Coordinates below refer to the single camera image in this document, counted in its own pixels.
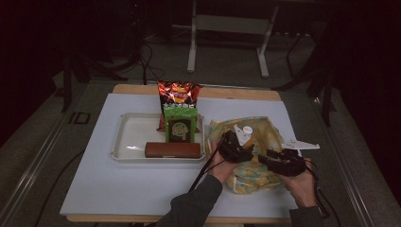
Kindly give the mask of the person's left hand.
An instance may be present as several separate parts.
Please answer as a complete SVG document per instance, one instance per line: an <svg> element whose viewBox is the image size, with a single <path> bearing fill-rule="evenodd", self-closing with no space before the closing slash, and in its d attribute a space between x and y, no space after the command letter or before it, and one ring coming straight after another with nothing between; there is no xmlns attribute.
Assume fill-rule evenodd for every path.
<svg viewBox="0 0 401 227"><path fill-rule="evenodd" d="M216 154L212 158L211 166L208 168L208 174L214 176L221 183L226 183L236 167L236 163L225 161L219 152L216 151Z"/></svg>

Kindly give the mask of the white plastic tray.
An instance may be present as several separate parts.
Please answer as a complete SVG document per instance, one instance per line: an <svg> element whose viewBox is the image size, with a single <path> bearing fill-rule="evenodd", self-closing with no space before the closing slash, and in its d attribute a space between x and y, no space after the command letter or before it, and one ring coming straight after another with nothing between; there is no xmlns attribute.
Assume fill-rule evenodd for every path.
<svg viewBox="0 0 401 227"><path fill-rule="evenodd" d="M112 157L119 162L131 163L198 163L206 156L204 148L204 117L197 116L195 142L200 144L199 158L157 157L147 158L145 147L147 142L164 143L163 131L157 131L159 113L124 113L114 139Z"/></svg>

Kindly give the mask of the metal floor rail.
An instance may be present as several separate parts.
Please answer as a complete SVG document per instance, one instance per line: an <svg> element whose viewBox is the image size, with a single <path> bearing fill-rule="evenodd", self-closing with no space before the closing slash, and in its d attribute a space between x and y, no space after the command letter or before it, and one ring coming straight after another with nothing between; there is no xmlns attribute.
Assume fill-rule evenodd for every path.
<svg viewBox="0 0 401 227"><path fill-rule="evenodd" d="M38 109L0 148L0 227L8 227L74 110Z"/></svg>
<svg viewBox="0 0 401 227"><path fill-rule="evenodd" d="M311 105L313 106L315 114L320 120L320 124L323 126L323 131L328 140L330 148L333 150L333 155L335 156L335 163L337 166L338 173L341 177L342 185L347 192L349 201L351 202L354 211L357 215L358 223L361 227L374 227L374 222L367 209L366 203L363 200L359 189L357 188L357 183L352 175L351 167L347 164L340 147L340 140L336 137L333 126L327 126L323 121L321 116L321 111L323 110L322 103L318 98L310 99Z"/></svg>

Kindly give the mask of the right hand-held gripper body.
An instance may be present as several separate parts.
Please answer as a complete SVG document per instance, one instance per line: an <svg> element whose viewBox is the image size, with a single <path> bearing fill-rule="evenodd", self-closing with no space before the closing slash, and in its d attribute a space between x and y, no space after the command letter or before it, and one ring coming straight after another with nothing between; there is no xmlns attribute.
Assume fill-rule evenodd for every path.
<svg viewBox="0 0 401 227"><path fill-rule="evenodd" d="M319 148L319 144L289 140L282 145L281 151L267 150L267 168L269 171L287 177L298 176L307 170L301 151Z"/></svg>

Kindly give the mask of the yellow floral cloth bag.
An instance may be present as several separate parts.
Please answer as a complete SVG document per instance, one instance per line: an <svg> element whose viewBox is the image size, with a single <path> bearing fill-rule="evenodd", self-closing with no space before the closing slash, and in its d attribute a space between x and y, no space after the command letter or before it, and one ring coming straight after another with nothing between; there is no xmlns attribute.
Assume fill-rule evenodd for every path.
<svg viewBox="0 0 401 227"><path fill-rule="evenodd" d="M227 181L227 186L236 194L248 195L259 189L275 189L283 186L282 181L272 171L258 162L258 155L267 155L267 150L281 151L284 140L267 116L251 116L226 121L212 120L207 136L210 142L217 141L227 130L233 130L238 125L242 130L250 126L253 148L253 158L240 163Z"/></svg>

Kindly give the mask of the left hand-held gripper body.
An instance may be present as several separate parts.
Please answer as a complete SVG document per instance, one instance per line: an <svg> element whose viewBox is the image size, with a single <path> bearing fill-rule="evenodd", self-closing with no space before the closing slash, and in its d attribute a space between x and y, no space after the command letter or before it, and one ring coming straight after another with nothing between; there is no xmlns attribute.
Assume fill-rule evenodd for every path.
<svg viewBox="0 0 401 227"><path fill-rule="evenodd" d="M228 162L237 164L247 162L253 157L244 157L243 151L252 143L251 136L246 134L238 125L234 125L233 130L227 130L222 134L218 144L218 152Z"/></svg>

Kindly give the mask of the white table sheet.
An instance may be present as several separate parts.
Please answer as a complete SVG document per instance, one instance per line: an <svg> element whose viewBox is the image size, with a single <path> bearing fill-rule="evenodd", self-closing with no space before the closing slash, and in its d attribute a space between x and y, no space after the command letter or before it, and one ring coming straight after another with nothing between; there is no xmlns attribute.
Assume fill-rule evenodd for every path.
<svg viewBox="0 0 401 227"><path fill-rule="evenodd" d="M282 101L200 97L197 108L206 124L210 120L229 120L246 116L267 116L286 141L295 139L288 111ZM163 160L123 163L111 157L119 118L125 113L156 114L153 132L158 127L159 96L109 94L97 120L89 144L71 183L61 214L71 221L76 215L163 216L170 201L186 193L206 160ZM286 189L258 190L238 195L224 188L212 218L289 218L288 209L296 207Z"/></svg>

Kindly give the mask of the black stand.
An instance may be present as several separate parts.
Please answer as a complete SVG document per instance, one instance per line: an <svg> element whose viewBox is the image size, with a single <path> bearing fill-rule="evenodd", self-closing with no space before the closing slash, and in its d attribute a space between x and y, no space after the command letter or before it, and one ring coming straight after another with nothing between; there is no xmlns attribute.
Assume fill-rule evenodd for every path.
<svg viewBox="0 0 401 227"><path fill-rule="evenodd" d="M68 110L70 104L72 103L72 75L75 75L78 81L87 83L91 79L88 66L94 67L97 71L113 80L126 80L126 78L118 76L105 66L82 53L65 50L63 56L62 73L63 87L61 89L63 97L63 113Z"/></svg>
<svg viewBox="0 0 401 227"><path fill-rule="evenodd" d="M334 57L330 50L331 35L324 32L317 41L315 48L307 59L303 68L291 81L272 87L273 91L285 91L304 81L310 84L306 89L309 97L317 98L323 93L322 119L327 127L330 123L331 96L333 88L334 71L336 67L332 63Z"/></svg>

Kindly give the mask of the person's right hand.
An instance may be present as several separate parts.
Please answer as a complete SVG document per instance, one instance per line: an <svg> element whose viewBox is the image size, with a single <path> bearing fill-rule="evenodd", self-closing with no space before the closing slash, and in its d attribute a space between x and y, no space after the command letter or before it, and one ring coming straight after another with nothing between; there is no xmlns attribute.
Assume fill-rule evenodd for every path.
<svg viewBox="0 0 401 227"><path fill-rule="evenodd" d="M306 170L298 176L279 176L279 178L286 184L286 189L295 199L299 208L309 208L317 205L315 200L315 180L310 172L312 165L309 159L306 160L305 165Z"/></svg>

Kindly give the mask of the green snack packet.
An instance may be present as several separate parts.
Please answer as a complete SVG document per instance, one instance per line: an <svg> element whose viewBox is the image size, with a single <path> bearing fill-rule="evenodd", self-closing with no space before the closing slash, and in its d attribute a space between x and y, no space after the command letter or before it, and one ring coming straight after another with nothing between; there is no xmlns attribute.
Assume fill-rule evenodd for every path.
<svg viewBox="0 0 401 227"><path fill-rule="evenodd" d="M165 107L166 141L194 143L197 113L194 108Z"/></svg>

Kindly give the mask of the white metal stand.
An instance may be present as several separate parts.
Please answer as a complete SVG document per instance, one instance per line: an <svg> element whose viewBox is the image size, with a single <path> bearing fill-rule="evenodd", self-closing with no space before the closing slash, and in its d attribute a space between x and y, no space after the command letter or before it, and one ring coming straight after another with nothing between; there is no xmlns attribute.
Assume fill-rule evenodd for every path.
<svg viewBox="0 0 401 227"><path fill-rule="evenodd" d="M210 14L198 14L197 3L199 0L191 1L191 25L190 29L190 46L186 66L187 73L194 73L196 68L197 57L197 31L217 31L262 35L263 42L255 49L257 60L260 68L261 77L266 79L270 76L265 52L268 46L270 36L276 16L279 11L278 5L273 5L268 19L241 18L231 16L220 16Z"/></svg>

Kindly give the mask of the red chip bag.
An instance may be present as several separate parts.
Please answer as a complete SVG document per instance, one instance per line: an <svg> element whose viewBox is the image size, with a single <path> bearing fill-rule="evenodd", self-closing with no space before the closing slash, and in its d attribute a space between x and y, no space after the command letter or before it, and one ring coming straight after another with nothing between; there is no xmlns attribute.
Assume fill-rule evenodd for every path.
<svg viewBox="0 0 401 227"><path fill-rule="evenodd" d="M183 81L157 81L161 111L165 107L196 108L202 85Z"/></svg>

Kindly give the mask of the brown snack bar packet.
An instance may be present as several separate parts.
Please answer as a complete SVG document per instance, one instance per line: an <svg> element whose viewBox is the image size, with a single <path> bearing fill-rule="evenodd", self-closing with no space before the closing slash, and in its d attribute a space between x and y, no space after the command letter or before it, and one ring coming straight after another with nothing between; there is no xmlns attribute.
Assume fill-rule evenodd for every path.
<svg viewBox="0 0 401 227"><path fill-rule="evenodd" d="M200 158L199 143L162 143L147 142L145 146L147 158Z"/></svg>

